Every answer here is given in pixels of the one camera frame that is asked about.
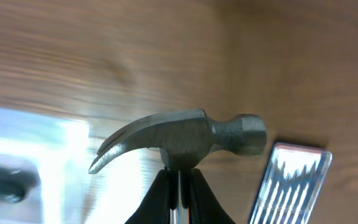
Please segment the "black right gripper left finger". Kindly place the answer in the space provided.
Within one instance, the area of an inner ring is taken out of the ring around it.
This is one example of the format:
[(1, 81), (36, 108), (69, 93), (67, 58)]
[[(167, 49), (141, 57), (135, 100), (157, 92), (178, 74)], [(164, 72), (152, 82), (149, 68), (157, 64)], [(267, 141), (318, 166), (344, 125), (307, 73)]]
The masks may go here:
[(168, 170), (160, 170), (138, 209), (126, 224), (168, 224), (170, 210), (170, 179)]

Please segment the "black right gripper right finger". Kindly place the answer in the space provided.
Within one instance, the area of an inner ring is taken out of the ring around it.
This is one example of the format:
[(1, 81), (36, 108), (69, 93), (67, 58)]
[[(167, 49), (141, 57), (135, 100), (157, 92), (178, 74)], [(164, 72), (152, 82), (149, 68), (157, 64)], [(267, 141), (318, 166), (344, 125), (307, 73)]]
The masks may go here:
[(190, 173), (190, 219), (193, 224), (235, 224), (219, 204), (199, 169)]

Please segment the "claw hammer black handle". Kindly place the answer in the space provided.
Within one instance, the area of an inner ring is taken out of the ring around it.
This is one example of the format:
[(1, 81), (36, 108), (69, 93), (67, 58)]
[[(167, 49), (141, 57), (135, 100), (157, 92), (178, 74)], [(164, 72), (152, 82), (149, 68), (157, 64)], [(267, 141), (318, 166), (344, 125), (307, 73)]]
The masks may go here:
[(108, 137), (88, 172), (96, 174), (117, 157), (137, 149), (158, 148), (170, 179), (169, 223), (191, 223), (190, 173), (209, 154), (227, 151), (258, 156), (267, 144), (264, 122), (254, 114), (216, 121), (202, 109), (146, 116)]

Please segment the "precision screwdriver set case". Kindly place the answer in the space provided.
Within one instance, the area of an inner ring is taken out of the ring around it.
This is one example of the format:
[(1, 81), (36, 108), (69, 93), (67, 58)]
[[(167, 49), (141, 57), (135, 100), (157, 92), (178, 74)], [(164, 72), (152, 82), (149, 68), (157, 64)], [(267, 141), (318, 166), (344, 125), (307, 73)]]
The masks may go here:
[(273, 145), (249, 224), (307, 224), (333, 154), (324, 149)]

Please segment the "yellow black screwdriver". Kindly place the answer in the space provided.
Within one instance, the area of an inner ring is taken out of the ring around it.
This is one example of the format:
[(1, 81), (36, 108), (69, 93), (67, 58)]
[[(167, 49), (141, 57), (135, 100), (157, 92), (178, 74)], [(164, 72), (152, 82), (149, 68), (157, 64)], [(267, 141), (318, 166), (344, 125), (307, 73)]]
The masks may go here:
[(40, 184), (38, 173), (0, 167), (0, 201), (20, 203)]

